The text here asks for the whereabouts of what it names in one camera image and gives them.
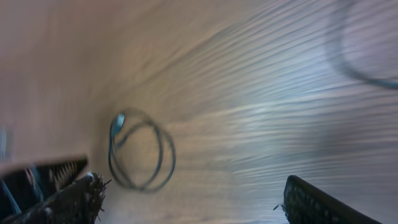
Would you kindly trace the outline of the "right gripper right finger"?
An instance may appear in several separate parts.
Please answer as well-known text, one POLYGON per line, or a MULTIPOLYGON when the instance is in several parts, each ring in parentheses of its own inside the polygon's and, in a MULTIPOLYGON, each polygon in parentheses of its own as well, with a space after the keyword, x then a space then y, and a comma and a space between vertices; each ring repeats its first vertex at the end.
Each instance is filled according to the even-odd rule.
POLYGON ((296 175, 287 178, 281 207, 290 224, 380 224, 296 175))

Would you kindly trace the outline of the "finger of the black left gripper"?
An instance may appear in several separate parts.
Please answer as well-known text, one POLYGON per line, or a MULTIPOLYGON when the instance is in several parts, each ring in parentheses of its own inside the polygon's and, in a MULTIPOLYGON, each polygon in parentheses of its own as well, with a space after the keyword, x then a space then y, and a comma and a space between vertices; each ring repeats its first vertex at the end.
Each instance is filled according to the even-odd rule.
POLYGON ((88 165, 87 157, 29 165, 1 177, 1 214, 17 215, 71 184, 88 165))

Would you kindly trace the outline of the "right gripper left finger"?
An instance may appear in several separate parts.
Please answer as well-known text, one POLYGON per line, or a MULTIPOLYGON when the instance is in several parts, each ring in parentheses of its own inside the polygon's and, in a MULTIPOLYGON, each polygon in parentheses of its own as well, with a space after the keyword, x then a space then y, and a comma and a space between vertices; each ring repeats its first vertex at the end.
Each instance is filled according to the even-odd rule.
POLYGON ((3 224, 94 223, 103 210, 106 183, 99 174, 89 172, 64 189, 22 210, 5 182, 1 182, 3 224))

